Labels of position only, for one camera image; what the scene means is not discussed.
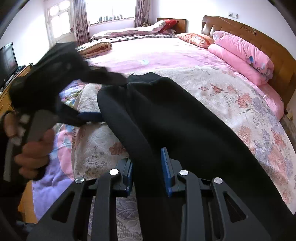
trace window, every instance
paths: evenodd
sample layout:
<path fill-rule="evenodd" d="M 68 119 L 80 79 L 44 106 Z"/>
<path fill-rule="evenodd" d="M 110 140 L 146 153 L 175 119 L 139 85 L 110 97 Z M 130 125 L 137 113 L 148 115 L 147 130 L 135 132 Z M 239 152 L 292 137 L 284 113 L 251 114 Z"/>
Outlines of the window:
<path fill-rule="evenodd" d="M 72 32 L 72 16 L 70 10 L 70 0 L 65 0 L 48 10 L 51 32 L 58 40 L 65 37 L 65 34 Z"/>
<path fill-rule="evenodd" d="M 134 18 L 135 0 L 86 0 L 89 25 Z"/>

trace black cloth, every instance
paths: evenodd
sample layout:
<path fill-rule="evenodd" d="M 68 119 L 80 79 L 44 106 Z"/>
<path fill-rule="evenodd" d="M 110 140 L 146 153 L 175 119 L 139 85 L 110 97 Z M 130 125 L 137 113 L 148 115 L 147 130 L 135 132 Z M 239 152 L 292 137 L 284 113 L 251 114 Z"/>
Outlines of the black cloth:
<path fill-rule="evenodd" d="M 13 241 L 11 237 L 13 231 L 22 237 L 22 239 L 25 239 L 27 233 L 24 233 L 16 225 L 17 220 L 22 220 L 18 212 L 18 206 L 22 198 L 22 193 L 25 190 L 25 185 L 3 180 L 5 152 L 8 142 L 3 124 L 4 117 L 9 112 L 11 111 L 7 111 L 0 119 L 0 237 L 9 237 L 7 240 Z M 35 180 L 39 180 L 44 176 L 45 168 L 46 166 L 38 169 L 39 173 Z"/>
<path fill-rule="evenodd" d="M 166 197 L 160 150 L 199 178 L 222 178 L 254 213 L 272 240 L 293 220 L 278 190 L 240 138 L 171 79 L 131 75 L 125 86 L 97 96 L 103 118 L 134 164 L 144 240 L 179 240 L 179 200 Z"/>

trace checkered blanket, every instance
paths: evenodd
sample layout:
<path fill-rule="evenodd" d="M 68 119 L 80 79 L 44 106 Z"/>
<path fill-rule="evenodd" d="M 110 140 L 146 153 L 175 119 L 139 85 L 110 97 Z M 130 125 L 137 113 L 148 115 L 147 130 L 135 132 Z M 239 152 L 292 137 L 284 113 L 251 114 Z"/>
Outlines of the checkered blanket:
<path fill-rule="evenodd" d="M 147 39 L 147 38 L 176 38 L 176 34 L 133 34 L 117 38 L 108 39 L 110 43 L 122 42 L 133 39 Z"/>

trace orange pillow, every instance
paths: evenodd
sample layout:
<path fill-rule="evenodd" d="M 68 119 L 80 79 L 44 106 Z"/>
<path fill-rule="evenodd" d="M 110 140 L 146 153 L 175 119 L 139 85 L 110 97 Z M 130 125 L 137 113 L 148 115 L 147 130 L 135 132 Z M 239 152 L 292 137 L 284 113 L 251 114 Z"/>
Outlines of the orange pillow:
<path fill-rule="evenodd" d="M 205 34 L 190 34 L 190 33 L 182 33 L 176 35 L 179 39 L 194 44 L 198 47 L 207 49 L 211 44 L 214 43 L 214 40 Z"/>

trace electrical outlet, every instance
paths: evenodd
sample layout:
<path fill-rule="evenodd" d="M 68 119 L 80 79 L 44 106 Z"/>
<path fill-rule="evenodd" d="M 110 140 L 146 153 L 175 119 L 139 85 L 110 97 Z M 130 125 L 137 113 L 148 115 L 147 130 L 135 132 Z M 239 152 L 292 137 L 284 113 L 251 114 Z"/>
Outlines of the electrical outlet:
<path fill-rule="evenodd" d="M 238 14 L 235 13 L 235 12 L 228 12 L 228 16 L 229 17 L 232 17 L 232 18 L 237 18 L 238 17 Z"/>

